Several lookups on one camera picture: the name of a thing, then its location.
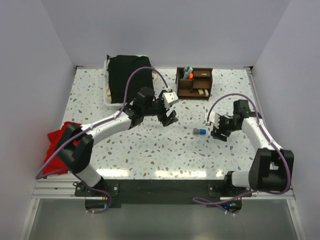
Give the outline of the light green highlighter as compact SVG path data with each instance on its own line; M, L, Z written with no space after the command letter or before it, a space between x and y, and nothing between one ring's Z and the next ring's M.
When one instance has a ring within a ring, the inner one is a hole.
M192 67L190 67L190 66L187 66L188 67L188 72L187 72L187 76L184 78L183 77L183 79L187 79L188 78L188 76L190 75L190 73L192 73L193 72L193 68Z

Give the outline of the beige long eraser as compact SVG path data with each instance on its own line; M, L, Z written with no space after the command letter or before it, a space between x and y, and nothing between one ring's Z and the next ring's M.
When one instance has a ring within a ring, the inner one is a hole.
M204 90L204 94L205 94L206 97L209 96L209 92L208 92L207 89Z

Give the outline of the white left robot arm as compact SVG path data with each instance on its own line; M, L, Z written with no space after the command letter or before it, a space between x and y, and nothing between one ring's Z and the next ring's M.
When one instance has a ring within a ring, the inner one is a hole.
M157 117L164 127L178 121L176 112L168 113L179 98L173 90L163 90L159 97L149 87L143 87L136 97L113 115L90 124L67 125L58 141L54 155L86 185L86 191L99 196L106 190L104 178L91 165L95 144L140 125L145 117Z

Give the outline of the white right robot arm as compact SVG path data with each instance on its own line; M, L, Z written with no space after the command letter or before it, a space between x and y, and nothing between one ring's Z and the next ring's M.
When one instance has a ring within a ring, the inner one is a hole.
M225 176L223 192L235 196L241 188L254 191L282 194L291 186L294 154L282 148L268 132L262 116L251 110L249 100L236 100L233 115L208 112L206 124L212 126L210 135L226 142L231 133L242 131L255 150L255 156L248 171L230 171Z

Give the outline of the blue cylindrical battery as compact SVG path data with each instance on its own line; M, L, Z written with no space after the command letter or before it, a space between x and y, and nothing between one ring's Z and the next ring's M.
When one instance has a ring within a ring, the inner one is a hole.
M198 134L199 135L206 135L206 130L205 129L199 129Z

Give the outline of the orange black highlighter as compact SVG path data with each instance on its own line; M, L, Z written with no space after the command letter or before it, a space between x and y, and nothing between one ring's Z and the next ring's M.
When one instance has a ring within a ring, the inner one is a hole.
M193 73L190 73L189 76L188 76L188 79L189 79L189 80L192 80L193 78L194 78L194 74L193 74Z

